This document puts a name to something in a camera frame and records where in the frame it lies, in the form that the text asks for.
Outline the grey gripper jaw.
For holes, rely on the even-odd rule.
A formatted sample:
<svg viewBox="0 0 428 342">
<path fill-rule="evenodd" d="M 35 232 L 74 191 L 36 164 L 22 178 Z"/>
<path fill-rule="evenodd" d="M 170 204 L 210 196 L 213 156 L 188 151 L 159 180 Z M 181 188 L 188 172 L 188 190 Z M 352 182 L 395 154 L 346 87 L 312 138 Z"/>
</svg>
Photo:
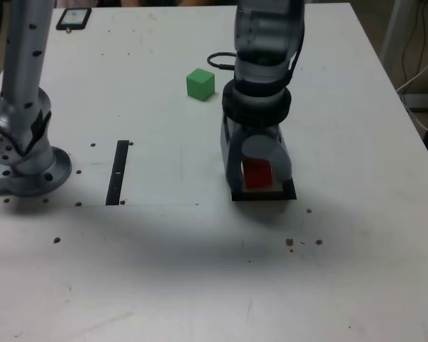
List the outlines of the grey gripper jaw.
<svg viewBox="0 0 428 342">
<path fill-rule="evenodd" d="M 266 160 L 277 180 L 284 183 L 292 178 L 292 163 L 285 143 L 268 135 L 251 135 L 243 141 L 242 154 L 253 159 Z"/>
</svg>

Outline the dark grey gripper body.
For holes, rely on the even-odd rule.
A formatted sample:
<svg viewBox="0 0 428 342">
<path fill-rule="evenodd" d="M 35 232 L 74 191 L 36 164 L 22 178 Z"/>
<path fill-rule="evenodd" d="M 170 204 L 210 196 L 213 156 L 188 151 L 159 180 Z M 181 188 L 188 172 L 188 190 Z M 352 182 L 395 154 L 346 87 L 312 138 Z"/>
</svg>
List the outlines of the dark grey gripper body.
<svg viewBox="0 0 428 342">
<path fill-rule="evenodd" d="M 275 140 L 278 145 L 282 145 L 284 143 L 284 139 L 282 137 L 282 131 L 279 125 L 273 125 L 270 127 L 259 127 L 253 128 L 251 126 L 243 125 L 243 124 L 235 124 L 235 146 L 241 146 L 242 143 L 249 137 L 254 135 L 265 135 Z"/>
</svg>

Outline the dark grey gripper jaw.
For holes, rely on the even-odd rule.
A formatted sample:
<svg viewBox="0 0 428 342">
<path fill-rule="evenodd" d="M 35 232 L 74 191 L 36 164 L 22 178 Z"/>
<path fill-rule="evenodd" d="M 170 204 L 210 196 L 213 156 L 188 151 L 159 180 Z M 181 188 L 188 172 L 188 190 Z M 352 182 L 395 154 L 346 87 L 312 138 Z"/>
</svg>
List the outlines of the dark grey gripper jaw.
<svg viewBox="0 0 428 342">
<path fill-rule="evenodd" d="M 241 169 L 244 155 L 242 146 L 248 132 L 241 124 L 223 116 L 220 130 L 220 146 L 223 156 L 225 178 L 233 195 L 243 193 L 243 173 Z"/>
</svg>

